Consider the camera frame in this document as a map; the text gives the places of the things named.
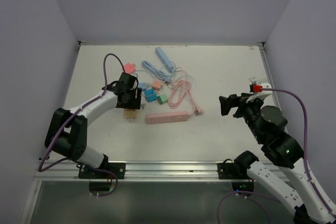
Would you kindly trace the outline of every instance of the plug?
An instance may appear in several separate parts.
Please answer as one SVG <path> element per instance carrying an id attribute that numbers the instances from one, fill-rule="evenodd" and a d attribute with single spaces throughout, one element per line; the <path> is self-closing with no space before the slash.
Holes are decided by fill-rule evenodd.
<path id="1" fill-rule="evenodd" d="M 125 73 L 134 73 L 135 72 L 135 64 L 126 63 L 124 65 Z"/>
<path id="2" fill-rule="evenodd" d="M 143 109 L 146 107 L 146 98 L 143 95 L 141 96 L 140 107 L 143 108 Z"/>
<path id="3" fill-rule="evenodd" d="M 146 82 L 140 82 L 138 87 L 140 89 L 142 89 L 142 92 L 144 92 L 144 91 L 147 90 L 147 84 L 146 84 Z"/>
<path id="4" fill-rule="evenodd" d="M 163 104 L 168 102 L 168 96 L 166 94 L 161 94 L 157 97 L 157 100 L 159 101 L 159 104 Z"/>
<path id="5" fill-rule="evenodd" d="M 163 85 L 162 85 L 161 81 L 154 81 L 153 85 L 152 85 L 152 88 L 154 90 L 160 90 L 161 88 L 163 88 Z"/>
<path id="6" fill-rule="evenodd" d="M 203 114 L 203 110 L 201 109 L 200 106 L 198 106 L 198 104 L 195 104 L 195 114 L 196 115 L 202 115 Z"/>

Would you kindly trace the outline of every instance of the power strip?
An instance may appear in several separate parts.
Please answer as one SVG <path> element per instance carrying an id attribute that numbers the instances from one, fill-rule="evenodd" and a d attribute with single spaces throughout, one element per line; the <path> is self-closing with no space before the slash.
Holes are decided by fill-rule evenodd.
<path id="1" fill-rule="evenodd" d="M 173 123 L 187 121 L 189 114 L 187 111 L 151 113 L 146 115 L 146 123 Z"/>

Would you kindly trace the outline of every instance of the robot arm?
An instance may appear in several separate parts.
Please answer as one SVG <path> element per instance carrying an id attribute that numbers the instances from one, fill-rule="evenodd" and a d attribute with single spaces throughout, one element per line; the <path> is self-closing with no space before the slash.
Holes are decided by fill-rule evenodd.
<path id="1" fill-rule="evenodd" d="M 296 216 L 303 216 L 296 223 L 336 223 L 336 206 L 327 197 L 310 168 L 309 172 L 313 179 L 309 180 L 307 177 L 303 150 L 293 137 L 284 132 L 287 120 L 282 116 L 282 112 L 275 106 L 262 107 L 264 99 L 271 94 L 269 90 L 263 91 L 263 88 L 269 89 L 271 85 L 254 82 L 250 88 L 253 94 L 242 93 L 241 96 L 233 94 L 228 98 L 219 97 L 222 115 L 227 115 L 231 108 L 237 107 L 234 117 L 244 118 L 258 144 L 262 145 L 261 150 L 265 156 L 273 164 L 279 166 L 289 178 L 304 203 L 298 207 L 298 201 L 298 205 L 295 207 Z M 262 174 L 253 172 L 257 167 L 257 164 L 252 164 L 247 173 L 260 181 L 283 202 L 283 195 L 288 193 L 288 188 L 281 192 L 282 196 L 279 196 L 279 189 L 282 188 L 283 190 L 285 188 L 283 183 L 280 184 L 280 180 L 274 180 L 273 182 L 276 184 L 273 184 L 268 180 L 268 178 L 274 179 L 272 176 L 265 178 Z M 290 209 L 294 205 L 286 203 L 285 206 Z"/>
<path id="2" fill-rule="evenodd" d="M 137 78 L 122 73 L 118 81 L 107 85 L 98 95 L 70 110 L 58 109 L 54 112 L 45 140 L 49 147 L 61 126 L 72 116 L 51 148 L 52 151 L 93 168 L 107 169 L 108 157 L 87 145 L 87 128 L 98 117 L 114 108 L 140 109 L 141 89 L 134 88 Z"/>
<path id="3" fill-rule="evenodd" d="M 237 170 L 246 171 L 248 177 L 258 181 L 274 195 L 291 215 L 294 216 L 296 208 L 303 205 L 298 193 L 272 173 L 252 152 L 243 152 L 234 160 L 234 164 Z"/>

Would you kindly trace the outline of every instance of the white wall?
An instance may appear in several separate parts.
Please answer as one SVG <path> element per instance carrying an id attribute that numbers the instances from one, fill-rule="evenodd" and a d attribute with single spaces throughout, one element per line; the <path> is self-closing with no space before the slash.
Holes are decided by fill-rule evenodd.
<path id="1" fill-rule="evenodd" d="M 254 44 L 266 41 L 289 0 L 57 0 L 80 40 Z"/>
<path id="2" fill-rule="evenodd" d="M 0 223 L 18 223 L 77 42 L 56 0 L 0 5 Z"/>
<path id="3" fill-rule="evenodd" d="M 291 0 L 266 43 L 277 88 L 302 97 L 308 109 L 309 161 L 336 201 L 336 0 Z M 280 95 L 289 133 L 302 143 L 303 118 L 295 99 Z"/>

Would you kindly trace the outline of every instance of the purple cable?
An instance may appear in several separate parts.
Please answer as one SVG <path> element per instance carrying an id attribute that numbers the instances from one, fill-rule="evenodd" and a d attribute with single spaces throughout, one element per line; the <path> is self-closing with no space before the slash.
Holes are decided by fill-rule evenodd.
<path id="1" fill-rule="evenodd" d="M 284 90 L 284 89 L 267 89 L 267 88 L 262 88 L 262 90 L 265 91 L 276 91 L 276 92 L 282 92 L 286 94 L 290 94 L 293 96 L 296 100 L 299 101 L 302 110 L 303 110 L 303 118 L 304 118 L 304 132 L 303 132 L 303 164 L 304 164 L 304 170 L 306 171 L 307 177 L 309 180 L 312 180 L 311 174 L 309 172 L 308 168 L 308 117 L 307 117 L 307 109 L 303 101 L 294 93 Z M 318 188 L 316 187 L 315 184 L 311 183 L 312 188 L 314 189 L 315 193 L 323 203 L 323 205 L 327 208 L 327 210 L 332 213 L 332 209 L 329 207 L 328 203 L 324 200 L 322 197 L 321 193 L 319 192 Z"/>
<path id="2" fill-rule="evenodd" d="M 232 195 L 232 194 L 237 194 L 237 193 L 238 193 L 238 192 L 236 192 L 236 191 L 231 191 L 231 192 L 229 192 L 227 195 L 225 195 L 225 196 L 220 200 L 220 202 L 219 202 L 219 204 L 218 204 L 218 207 L 217 207 L 217 222 L 218 222 L 218 224 L 221 224 L 221 223 L 220 223 L 221 221 L 220 221 L 220 218 L 219 218 L 219 213 L 220 213 L 220 207 L 221 207 L 221 205 L 222 205 L 224 199 L 226 199 L 228 196 L 230 196 L 230 195 Z M 255 193 L 255 192 L 253 192 L 253 191 L 239 191 L 239 193 L 253 194 L 253 195 L 256 195 L 256 196 L 265 198 L 265 199 L 269 199 L 269 200 L 272 200 L 272 201 L 275 201 L 275 202 L 279 202 L 279 201 L 276 200 L 276 199 L 272 199 L 272 198 L 270 198 L 270 197 L 268 197 L 268 196 L 265 196 L 265 195 L 262 195 L 262 194 L 259 194 L 259 193 Z M 252 200 L 252 199 L 249 199 L 249 200 L 251 200 L 251 201 L 253 201 L 254 203 L 256 203 L 256 204 L 257 204 L 257 205 L 258 205 L 258 206 L 259 206 L 259 207 L 266 213 L 268 223 L 270 223 L 271 218 L 270 218 L 269 215 L 267 214 L 266 210 L 265 210 L 259 203 L 257 203 L 256 201 L 254 201 L 254 200 Z"/>
<path id="3" fill-rule="evenodd" d="M 107 91 L 107 74 L 106 74 L 106 59 L 107 57 L 109 57 L 110 55 L 116 57 L 116 59 L 119 61 L 119 63 L 121 64 L 121 67 L 122 67 L 122 70 L 125 72 L 125 68 L 121 62 L 121 60 L 119 59 L 118 56 L 116 56 L 115 54 L 107 54 L 105 57 L 104 57 L 104 61 L 103 61 L 103 73 L 104 73 L 104 81 L 105 81 L 105 86 L 104 86 L 104 91 L 103 93 L 101 94 L 102 96 L 105 95 L 106 91 Z M 72 115 L 71 117 L 68 118 L 68 120 L 66 120 L 64 122 L 64 124 L 62 124 L 62 126 L 58 129 L 58 131 L 56 132 L 55 136 L 52 138 L 48 148 L 46 149 L 46 152 L 44 153 L 42 159 L 41 159 L 41 162 L 37 168 L 37 170 L 41 173 L 41 172 L 44 172 L 46 171 L 47 169 L 53 167 L 54 165 L 57 165 L 59 163 L 61 163 L 62 161 L 64 160 L 67 160 L 68 158 L 62 158 L 54 163 L 52 163 L 51 165 L 45 167 L 45 168 L 42 168 L 43 165 L 44 165 L 44 162 L 47 160 L 48 156 L 49 156 L 49 153 L 51 152 L 51 149 L 52 147 L 54 146 L 57 138 L 60 136 L 60 134 L 62 133 L 62 131 L 64 130 L 64 128 L 71 122 L 71 120 L 82 110 L 84 109 L 85 107 L 87 107 L 88 105 L 90 105 L 91 103 L 97 101 L 100 99 L 100 96 L 98 97 L 95 97 L 93 99 L 91 99 L 90 101 L 86 102 L 85 104 L 82 105 L 82 108 L 81 109 L 78 109 L 76 110 Z"/>
<path id="4" fill-rule="evenodd" d="M 247 198 L 247 199 L 250 200 L 250 201 L 252 201 L 252 202 L 254 202 L 259 208 L 262 209 L 262 211 L 264 211 L 264 213 L 266 215 L 266 218 L 267 218 L 268 224 L 271 224 L 272 219 L 271 219 L 271 216 L 268 214 L 267 210 L 259 202 L 257 202 L 256 200 L 250 199 L 250 198 Z"/>

